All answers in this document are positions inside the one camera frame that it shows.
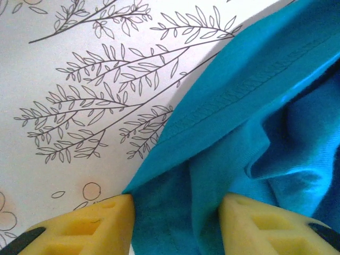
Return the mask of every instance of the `white paper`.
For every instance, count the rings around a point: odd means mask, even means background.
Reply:
[[[0,248],[120,194],[214,56],[289,2],[0,0]]]

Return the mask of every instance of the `botanical print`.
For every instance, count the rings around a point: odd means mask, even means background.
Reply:
[[[114,27],[117,23],[121,24],[122,32],[130,36],[129,27],[133,27],[134,22],[152,20],[149,5],[142,4],[142,1],[133,1],[120,8],[116,7],[116,1],[104,1],[103,6],[92,14],[84,9],[84,1],[71,2],[73,4],[68,9],[62,6],[66,20],[59,19],[55,32],[39,40],[57,36],[88,21],[92,22],[98,38],[111,28],[106,26]],[[182,45],[173,49],[160,43],[150,45],[148,52],[145,48],[128,48],[124,44],[120,47],[101,44],[101,52],[88,50],[86,55],[72,52],[74,59],[56,70],[65,74],[66,82],[73,84],[58,84],[55,90],[48,92],[45,102],[34,101],[32,108],[22,108],[22,115],[15,117],[22,121],[23,127],[31,127],[28,137],[35,142],[36,154],[44,156],[45,163],[55,158],[70,163],[73,157],[101,157],[102,149],[108,146],[105,137],[111,135],[111,127],[119,125],[121,143],[128,142],[131,146],[126,152],[127,159],[136,155],[144,158],[157,143],[173,112],[173,106],[154,105],[150,108],[147,105],[170,88],[178,88],[188,75],[211,61],[217,53],[210,53],[189,70],[181,66],[182,58],[188,57],[189,50],[195,47],[227,42],[242,28],[242,25],[233,28],[236,15],[223,21],[216,6],[205,13],[199,6],[193,10],[186,14],[161,13],[162,23],[150,28],[159,34],[159,42],[170,35],[185,39]],[[67,25],[79,13],[86,18]],[[119,22],[96,25],[108,19],[114,21],[117,15]],[[131,116],[134,121],[127,121]]]
[[[6,210],[6,197],[0,191],[0,250],[16,238],[11,230],[15,228],[17,223],[16,215]]]
[[[138,31],[139,23],[152,20],[149,15],[151,9],[148,4],[143,4],[142,0],[134,1],[129,5],[124,2],[123,6],[116,6],[116,2],[117,4],[121,3],[118,0],[103,0],[102,6],[91,11],[84,7],[85,0],[71,0],[70,6],[61,5],[61,9],[56,12],[57,20],[54,23],[54,32],[29,43],[57,36],[82,24],[91,24],[98,39],[102,35],[115,39],[113,28],[118,24],[121,26],[122,32],[130,36],[131,29]]]
[[[12,14],[17,13],[18,11],[22,10],[23,7],[27,7],[29,10],[37,13],[37,14],[48,14],[47,11],[43,10],[39,4],[43,0],[23,0],[19,1],[16,6],[12,10]]]

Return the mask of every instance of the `fabric fold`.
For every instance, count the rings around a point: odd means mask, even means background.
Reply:
[[[339,194],[330,166],[337,78],[289,102],[340,58],[338,24],[338,1],[297,1],[212,61],[124,190],[134,197],[137,255],[224,254],[217,207],[229,191],[325,218],[328,194]]]

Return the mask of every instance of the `turquoise t-shirt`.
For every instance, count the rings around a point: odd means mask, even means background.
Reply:
[[[296,1],[233,39],[124,191],[136,255],[224,254],[230,191],[340,231],[338,59],[338,0]]]

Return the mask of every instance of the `line drawing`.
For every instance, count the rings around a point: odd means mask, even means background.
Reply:
[[[186,14],[187,18],[175,12],[177,20],[162,13],[170,26],[159,23],[159,28],[151,28],[163,34],[160,40],[169,31],[172,34],[177,31],[178,35],[182,30],[187,31],[180,35],[186,38],[185,43],[174,49],[156,44],[146,53],[124,44],[120,47],[102,44],[102,53],[88,50],[81,56],[72,52],[74,60],[56,70],[64,73],[65,81],[73,84],[68,87],[57,84],[56,89],[48,93],[45,103],[34,101],[33,108],[21,108],[22,115],[14,118],[21,121],[23,127],[33,127],[28,137],[34,139],[36,154],[43,156],[46,164],[56,158],[62,163],[70,163],[72,158],[100,158],[103,148],[108,147],[103,140],[110,128],[121,125],[121,143],[128,142],[131,146],[126,152],[127,159],[135,156],[143,159],[157,143],[173,112],[173,106],[146,105],[170,88],[178,88],[186,77],[218,54],[210,53],[187,71],[183,70],[181,59],[190,49],[231,40],[242,27],[239,25],[229,31],[236,15],[223,23],[215,6],[211,15],[204,14],[198,6],[195,11],[195,15]],[[168,74],[162,77],[166,81],[160,79],[160,72]],[[131,95],[139,95],[141,101],[131,99]]]
[[[16,215],[5,210],[6,197],[0,191],[0,250],[17,237],[11,230],[18,224]]]
[[[5,12],[9,0],[0,0],[0,16]]]
[[[28,8],[37,14],[48,14],[48,12],[46,12],[45,10],[34,6],[40,4],[42,1],[43,0],[23,0],[23,2],[16,4],[14,9],[12,10],[12,14],[17,13],[23,7],[24,4],[28,4],[29,5]]]
[[[66,191],[57,191],[51,195],[51,198],[58,199],[58,198],[61,198],[65,194],[66,194]],[[101,186],[98,183],[96,182],[86,183],[82,189],[82,196],[85,201],[81,202],[73,210],[84,208],[85,206],[90,205],[91,203],[94,204],[96,202],[99,202],[98,198],[100,197],[100,195],[101,195]]]
[[[153,27],[150,29],[164,31],[160,38],[161,40],[165,39],[170,34],[170,32],[172,32],[173,36],[176,38],[179,34],[179,31],[183,30],[182,35],[189,36],[185,41],[185,44],[188,44],[194,41],[196,38],[233,38],[235,37],[235,33],[237,33],[242,28],[242,25],[239,25],[238,27],[234,28],[233,31],[229,31],[229,29],[234,25],[236,15],[233,16],[224,26],[221,26],[220,12],[216,6],[213,6],[214,14],[210,15],[209,18],[206,18],[206,15],[203,13],[200,7],[195,6],[195,8],[197,13],[195,15],[187,13],[185,14],[186,17],[179,12],[175,12],[177,21],[169,15],[161,13],[164,19],[172,26],[167,27],[162,23],[158,23],[159,27]]]
[[[130,36],[131,29],[138,31],[137,24],[152,20],[152,16],[149,14],[151,11],[149,4],[142,4],[142,0],[134,0],[133,3],[123,7],[117,7],[116,2],[117,0],[103,0],[102,7],[96,7],[95,11],[91,13],[84,8],[85,0],[71,0],[69,7],[62,5],[61,10],[56,12],[57,20],[54,23],[54,32],[29,43],[57,36],[86,23],[92,23],[92,28],[98,39],[102,35],[115,39],[114,31],[109,25],[120,24],[121,30]]]

